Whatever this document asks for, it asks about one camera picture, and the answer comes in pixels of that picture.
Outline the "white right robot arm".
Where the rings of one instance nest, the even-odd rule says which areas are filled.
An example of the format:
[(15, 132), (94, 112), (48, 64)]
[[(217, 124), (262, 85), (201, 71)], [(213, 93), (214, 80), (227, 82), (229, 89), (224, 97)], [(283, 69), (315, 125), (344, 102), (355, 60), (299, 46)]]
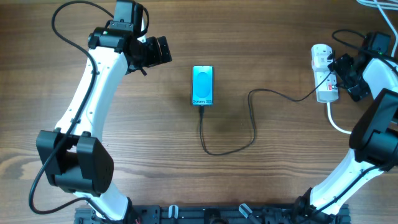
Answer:
[(371, 179), (397, 166), (397, 59), (387, 55), (391, 37), (382, 32), (363, 36), (358, 55), (341, 57), (329, 68), (342, 79), (350, 96), (374, 101), (349, 137), (349, 150), (336, 169), (320, 184), (299, 197), (292, 209), (294, 221), (331, 223), (344, 203)]

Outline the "blue screen smartphone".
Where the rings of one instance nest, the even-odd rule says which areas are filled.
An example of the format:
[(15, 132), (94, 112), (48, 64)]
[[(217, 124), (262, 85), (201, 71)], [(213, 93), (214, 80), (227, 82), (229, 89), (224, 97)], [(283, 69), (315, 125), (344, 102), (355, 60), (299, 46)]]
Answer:
[(213, 66), (195, 65), (192, 70), (192, 105), (213, 104)]

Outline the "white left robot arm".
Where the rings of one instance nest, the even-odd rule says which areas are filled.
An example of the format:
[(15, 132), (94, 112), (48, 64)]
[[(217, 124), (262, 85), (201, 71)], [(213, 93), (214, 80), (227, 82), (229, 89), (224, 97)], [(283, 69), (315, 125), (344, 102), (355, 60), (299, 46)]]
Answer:
[(84, 74), (75, 95), (52, 131), (41, 131), (36, 147), (39, 176), (86, 201), (91, 217), (105, 223), (140, 223), (131, 199), (112, 181), (114, 162), (102, 145), (103, 127), (123, 77), (171, 61), (165, 37), (147, 37), (148, 10), (135, 1), (118, 1), (103, 27), (88, 38)]

